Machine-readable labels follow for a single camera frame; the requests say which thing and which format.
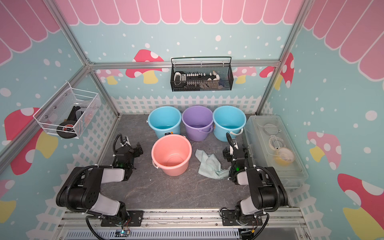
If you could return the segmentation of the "light green cloth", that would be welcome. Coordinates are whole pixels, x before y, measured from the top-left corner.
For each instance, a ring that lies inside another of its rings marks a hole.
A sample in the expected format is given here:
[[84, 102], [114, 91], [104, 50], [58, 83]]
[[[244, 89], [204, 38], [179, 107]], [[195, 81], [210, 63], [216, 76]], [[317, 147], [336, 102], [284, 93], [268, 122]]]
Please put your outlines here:
[[196, 150], [195, 157], [200, 161], [198, 173], [204, 177], [222, 180], [229, 177], [230, 169], [223, 169], [220, 161], [214, 154], [208, 155], [205, 151]]

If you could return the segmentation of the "pink bucket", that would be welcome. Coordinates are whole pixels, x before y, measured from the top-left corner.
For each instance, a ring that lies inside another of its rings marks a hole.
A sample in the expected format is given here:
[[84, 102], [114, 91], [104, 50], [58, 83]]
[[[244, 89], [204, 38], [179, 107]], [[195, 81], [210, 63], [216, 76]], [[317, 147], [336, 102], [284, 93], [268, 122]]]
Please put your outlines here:
[[180, 176], [187, 170], [191, 156], [192, 145], [182, 135], [158, 139], [151, 151], [153, 166], [171, 177]]

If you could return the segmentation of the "teal bucket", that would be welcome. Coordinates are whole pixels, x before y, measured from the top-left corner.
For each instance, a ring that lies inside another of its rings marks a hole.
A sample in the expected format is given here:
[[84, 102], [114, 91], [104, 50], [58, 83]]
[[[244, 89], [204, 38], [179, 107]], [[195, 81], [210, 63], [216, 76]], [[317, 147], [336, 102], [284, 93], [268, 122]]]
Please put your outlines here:
[[227, 142], [226, 134], [235, 139], [240, 136], [247, 122], [244, 112], [233, 106], [221, 106], [213, 112], [214, 136], [221, 142]]
[[179, 135], [181, 133], [181, 121], [181, 112], [171, 106], [153, 110], [147, 119], [150, 128], [154, 130], [159, 139], [167, 135]]

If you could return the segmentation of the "purple bucket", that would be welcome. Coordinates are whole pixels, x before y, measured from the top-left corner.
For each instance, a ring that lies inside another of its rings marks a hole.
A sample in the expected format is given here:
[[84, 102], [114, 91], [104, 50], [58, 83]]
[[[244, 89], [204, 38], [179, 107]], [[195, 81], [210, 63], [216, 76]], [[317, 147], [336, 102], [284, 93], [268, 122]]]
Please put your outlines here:
[[205, 140], [214, 129], [213, 112], [203, 106], [192, 106], [182, 113], [182, 121], [190, 140]]

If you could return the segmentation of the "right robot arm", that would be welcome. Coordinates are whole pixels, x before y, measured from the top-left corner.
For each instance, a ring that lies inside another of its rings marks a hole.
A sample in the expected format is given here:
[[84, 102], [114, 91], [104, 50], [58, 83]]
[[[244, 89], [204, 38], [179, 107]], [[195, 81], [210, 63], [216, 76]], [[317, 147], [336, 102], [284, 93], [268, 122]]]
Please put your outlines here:
[[226, 134], [229, 147], [223, 155], [231, 163], [228, 180], [235, 185], [247, 186], [250, 196], [240, 200], [233, 210], [222, 208], [219, 214], [224, 226], [258, 226], [262, 214], [275, 212], [288, 206], [288, 194], [273, 167], [258, 167], [248, 161], [248, 150]]

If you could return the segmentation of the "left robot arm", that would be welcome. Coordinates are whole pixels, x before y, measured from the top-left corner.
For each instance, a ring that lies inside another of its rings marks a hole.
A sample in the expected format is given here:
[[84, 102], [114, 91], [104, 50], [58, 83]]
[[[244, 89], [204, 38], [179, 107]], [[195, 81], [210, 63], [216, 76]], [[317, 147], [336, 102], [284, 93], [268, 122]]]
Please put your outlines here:
[[107, 224], [127, 225], [132, 217], [125, 203], [102, 195], [101, 186], [128, 181], [135, 169], [135, 158], [143, 153], [140, 143], [132, 147], [128, 137], [118, 134], [113, 143], [112, 164], [75, 167], [56, 196], [57, 206], [89, 214]]

